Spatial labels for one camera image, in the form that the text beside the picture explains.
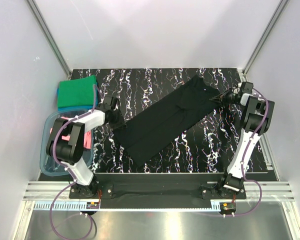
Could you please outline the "black t shirt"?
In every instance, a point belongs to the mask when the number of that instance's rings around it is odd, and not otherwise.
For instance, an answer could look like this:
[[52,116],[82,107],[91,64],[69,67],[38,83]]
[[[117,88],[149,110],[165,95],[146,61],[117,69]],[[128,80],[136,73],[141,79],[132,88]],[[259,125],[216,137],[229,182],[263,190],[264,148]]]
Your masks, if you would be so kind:
[[122,127],[114,137],[137,166],[141,166],[184,131],[210,114],[219,104],[212,98],[219,90],[195,75],[158,102],[152,104]]

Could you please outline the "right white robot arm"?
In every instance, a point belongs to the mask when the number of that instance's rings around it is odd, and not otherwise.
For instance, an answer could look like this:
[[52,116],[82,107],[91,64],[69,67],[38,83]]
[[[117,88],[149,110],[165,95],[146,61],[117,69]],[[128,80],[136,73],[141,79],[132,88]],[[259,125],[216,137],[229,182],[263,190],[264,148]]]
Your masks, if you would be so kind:
[[248,163],[261,136],[270,128],[275,102],[266,99],[261,93],[240,92],[233,88],[212,100],[222,104],[240,104],[243,107],[237,149],[216,187],[218,195],[226,199],[244,188]]

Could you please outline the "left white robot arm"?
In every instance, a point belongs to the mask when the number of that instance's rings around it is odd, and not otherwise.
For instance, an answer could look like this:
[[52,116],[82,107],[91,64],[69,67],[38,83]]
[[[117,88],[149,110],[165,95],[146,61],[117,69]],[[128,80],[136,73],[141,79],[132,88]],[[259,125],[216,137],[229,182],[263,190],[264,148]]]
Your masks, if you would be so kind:
[[85,133],[108,124],[113,130],[124,125],[120,109],[108,104],[99,104],[94,110],[70,119],[57,118],[46,145],[46,153],[63,166],[73,181],[81,185],[80,192],[87,198],[98,193],[93,182],[94,174],[83,159]]

